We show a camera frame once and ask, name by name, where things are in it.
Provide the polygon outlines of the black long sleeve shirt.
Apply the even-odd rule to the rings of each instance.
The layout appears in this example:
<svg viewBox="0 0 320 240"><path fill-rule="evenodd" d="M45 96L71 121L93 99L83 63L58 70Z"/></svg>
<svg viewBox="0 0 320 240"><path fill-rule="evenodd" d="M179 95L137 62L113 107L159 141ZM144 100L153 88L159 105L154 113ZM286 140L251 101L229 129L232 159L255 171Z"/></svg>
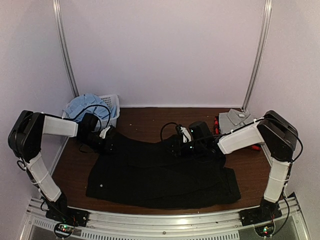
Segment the black long sleeve shirt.
<svg viewBox="0 0 320 240"><path fill-rule="evenodd" d="M176 157L163 142L114 136L115 151L98 157L86 196L151 209L199 209L241 198L236 174L223 154Z"/></svg>

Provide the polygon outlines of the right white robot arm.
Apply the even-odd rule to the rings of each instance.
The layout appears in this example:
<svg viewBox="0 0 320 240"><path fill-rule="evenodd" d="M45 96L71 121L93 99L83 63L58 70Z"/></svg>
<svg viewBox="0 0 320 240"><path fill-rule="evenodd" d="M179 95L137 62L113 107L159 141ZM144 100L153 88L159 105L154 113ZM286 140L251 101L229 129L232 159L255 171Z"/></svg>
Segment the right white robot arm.
<svg viewBox="0 0 320 240"><path fill-rule="evenodd" d="M303 144L298 130L280 114L269 110L263 117L220 134L210 132L203 121L194 122L188 128L177 124L175 129L173 140L161 140L174 156L190 155L201 150L228 155L253 145L264 147L270 173L256 216L266 221L276 212L276 204L288 184L293 163L299 158L294 155L296 146Z"/></svg>

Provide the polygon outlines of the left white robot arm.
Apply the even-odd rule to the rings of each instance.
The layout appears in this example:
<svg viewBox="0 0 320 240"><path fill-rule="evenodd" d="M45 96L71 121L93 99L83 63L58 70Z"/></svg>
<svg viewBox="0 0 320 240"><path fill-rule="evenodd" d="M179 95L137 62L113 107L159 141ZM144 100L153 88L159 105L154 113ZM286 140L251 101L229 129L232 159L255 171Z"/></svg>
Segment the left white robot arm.
<svg viewBox="0 0 320 240"><path fill-rule="evenodd" d="M8 136L8 146L18 158L21 169L26 171L33 185L44 199L53 205L52 213L61 222L72 218L67 197L54 182L44 164L41 146L44 135L76 138L98 153L112 150L110 139L115 127L107 125L95 131L99 118L85 113L81 122L42 112L23 110Z"/></svg>

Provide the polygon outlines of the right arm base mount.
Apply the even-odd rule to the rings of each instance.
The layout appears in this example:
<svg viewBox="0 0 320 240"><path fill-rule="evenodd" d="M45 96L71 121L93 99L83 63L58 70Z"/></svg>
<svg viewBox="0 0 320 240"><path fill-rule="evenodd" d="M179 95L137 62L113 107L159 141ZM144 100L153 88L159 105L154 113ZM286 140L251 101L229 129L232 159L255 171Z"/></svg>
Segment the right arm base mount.
<svg viewBox="0 0 320 240"><path fill-rule="evenodd" d="M264 198L261 199L260 205L254 208L248 208L239 212L242 226L254 225L255 233L262 238L271 238L277 232L275 219L283 216L279 200L270 202Z"/></svg>

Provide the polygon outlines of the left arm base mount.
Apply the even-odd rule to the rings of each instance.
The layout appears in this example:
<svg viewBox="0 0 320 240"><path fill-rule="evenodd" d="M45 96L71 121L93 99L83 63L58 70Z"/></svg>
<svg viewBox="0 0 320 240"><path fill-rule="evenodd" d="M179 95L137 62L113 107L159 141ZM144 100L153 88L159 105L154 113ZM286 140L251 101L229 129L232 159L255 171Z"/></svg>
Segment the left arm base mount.
<svg viewBox="0 0 320 240"><path fill-rule="evenodd" d="M78 227L86 227L89 212L86 210L68 207L68 200L64 193L57 201L50 201L44 197L47 205L46 218L56 221L53 227L54 235L61 240L69 238Z"/></svg>

